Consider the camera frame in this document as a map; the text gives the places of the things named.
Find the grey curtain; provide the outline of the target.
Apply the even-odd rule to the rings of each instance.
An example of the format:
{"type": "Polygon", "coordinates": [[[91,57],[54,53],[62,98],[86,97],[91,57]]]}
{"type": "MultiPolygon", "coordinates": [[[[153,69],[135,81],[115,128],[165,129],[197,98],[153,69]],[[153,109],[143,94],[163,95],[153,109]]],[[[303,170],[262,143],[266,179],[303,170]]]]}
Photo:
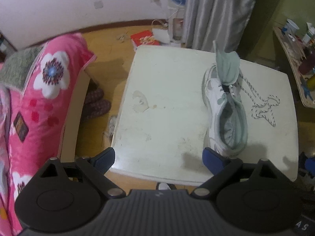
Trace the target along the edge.
{"type": "Polygon", "coordinates": [[[182,42],[189,49],[236,51],[256,0],[186,0],[182,42]]]}

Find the dark red slippers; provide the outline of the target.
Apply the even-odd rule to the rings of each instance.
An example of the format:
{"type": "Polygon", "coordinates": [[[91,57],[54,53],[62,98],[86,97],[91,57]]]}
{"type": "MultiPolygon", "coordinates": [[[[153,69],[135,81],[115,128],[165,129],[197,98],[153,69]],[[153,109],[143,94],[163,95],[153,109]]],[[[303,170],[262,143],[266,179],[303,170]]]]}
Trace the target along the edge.
{"type": "Polygon", "coordinates": [[[100,117],[108,113],[111,109],[111,102],[104,99],[102,89],[94,89],[86,94],[82,109],[82,120],[100,117]]]}

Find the white mint sneaker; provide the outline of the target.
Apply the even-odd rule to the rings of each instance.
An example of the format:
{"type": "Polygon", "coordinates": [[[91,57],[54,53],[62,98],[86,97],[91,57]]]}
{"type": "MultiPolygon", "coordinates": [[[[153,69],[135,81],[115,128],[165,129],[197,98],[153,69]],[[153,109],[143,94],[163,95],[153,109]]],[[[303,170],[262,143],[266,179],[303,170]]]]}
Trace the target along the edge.
{"type": "Polygon", "coordinates": [[[248,124],[237,86],[240,58],[236,52],[221,51],[212,42],[216,61],[205,71],[202,99],[208,112],[208,128],[204,147],[224,157],[237,156],[248,140],[248,124]]]}

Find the white paper cup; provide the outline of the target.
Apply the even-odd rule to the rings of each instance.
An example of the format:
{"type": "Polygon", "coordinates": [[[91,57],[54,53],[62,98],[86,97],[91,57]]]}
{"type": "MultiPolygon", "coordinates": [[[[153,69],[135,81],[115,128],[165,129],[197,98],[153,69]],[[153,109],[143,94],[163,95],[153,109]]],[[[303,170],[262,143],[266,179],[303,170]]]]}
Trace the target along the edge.
{"type": "Polygon", "coordinates": [[[294,23],[294,21],[287,19],[285,25],[283,26],[281,32],[283,34],[290,33],[292,35],[295,35],[297,33],[297,31],[299,30],[299,26],[294,23]]]}

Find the white black speckled shoelace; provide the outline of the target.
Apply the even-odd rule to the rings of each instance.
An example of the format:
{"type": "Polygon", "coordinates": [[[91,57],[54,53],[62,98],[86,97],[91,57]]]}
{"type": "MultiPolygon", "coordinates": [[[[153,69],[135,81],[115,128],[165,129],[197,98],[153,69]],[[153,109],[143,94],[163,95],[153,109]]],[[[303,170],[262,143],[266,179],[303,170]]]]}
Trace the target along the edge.
{"type": "Polygon", "coordinates": [[[262,97],[242,73],[239,74],[238,86],[251,100],[251,117],[255,120],[264,119],[269,125],[276,127],[273,108],[280,105],[280,99],[272,94],[262,97]]]}

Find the white green tube box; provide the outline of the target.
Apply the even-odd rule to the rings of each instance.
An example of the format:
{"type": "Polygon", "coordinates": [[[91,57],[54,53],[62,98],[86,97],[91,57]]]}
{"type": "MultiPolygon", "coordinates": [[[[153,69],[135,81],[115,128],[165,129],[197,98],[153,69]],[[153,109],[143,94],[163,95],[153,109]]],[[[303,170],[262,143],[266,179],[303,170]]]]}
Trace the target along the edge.
{"type": "Polygon", "coordinates": [[[307,24],[308,30],[302,38],[302,43],[304,45],[308,45],[310,40],[313,38],[313,36],[315,34],[315,27],[313,26],[313,24],[310,22],[307,22],[306,24],[307,24]]]}

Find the red gift box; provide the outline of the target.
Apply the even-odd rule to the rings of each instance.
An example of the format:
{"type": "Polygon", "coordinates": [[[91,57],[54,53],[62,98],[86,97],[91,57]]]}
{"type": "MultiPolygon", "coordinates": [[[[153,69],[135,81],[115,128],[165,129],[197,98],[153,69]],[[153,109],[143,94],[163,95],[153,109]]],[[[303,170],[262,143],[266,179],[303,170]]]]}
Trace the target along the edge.
{"type": "Polygon", "coordinates": [[[155,39],[150,30],[133,34],[130,36],[130,40],[133,44],[134,51],[141,45],[160,45],[160,42],[155,39]]]}

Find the cluttered side table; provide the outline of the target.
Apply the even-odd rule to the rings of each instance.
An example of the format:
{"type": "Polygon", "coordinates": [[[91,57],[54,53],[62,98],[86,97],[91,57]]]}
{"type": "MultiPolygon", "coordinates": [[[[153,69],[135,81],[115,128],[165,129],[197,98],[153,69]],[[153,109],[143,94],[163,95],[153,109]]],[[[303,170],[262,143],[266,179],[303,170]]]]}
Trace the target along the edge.
{"type": "Polygon", "coordinates": [[[292,34],[291,31],[285,34],[282,33],[282,27],[273,26],[273,34],[277,38],[286,59],[289,63],[290,72],[292,73],[299,93],[299,98],[306,108],[314,109],[314,91],[307,88],[307,80],[311,78],[312,71],[303,75],[299,71],[299,66],[307,58],[303,51],[303,43],[297,35],[292,34]]]}

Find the white water dispenser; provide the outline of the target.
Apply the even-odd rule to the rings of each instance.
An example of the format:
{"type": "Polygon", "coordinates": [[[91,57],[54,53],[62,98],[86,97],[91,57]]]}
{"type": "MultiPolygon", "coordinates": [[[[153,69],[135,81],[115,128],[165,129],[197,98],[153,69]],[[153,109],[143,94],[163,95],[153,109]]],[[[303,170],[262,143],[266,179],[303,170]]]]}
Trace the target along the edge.
{"type": "Polygon", "coordinates": [[[182,42],[184,18],[185,6],[170,1],[168,5],[168,33],[170,40],[174,43],[182,42]]]}

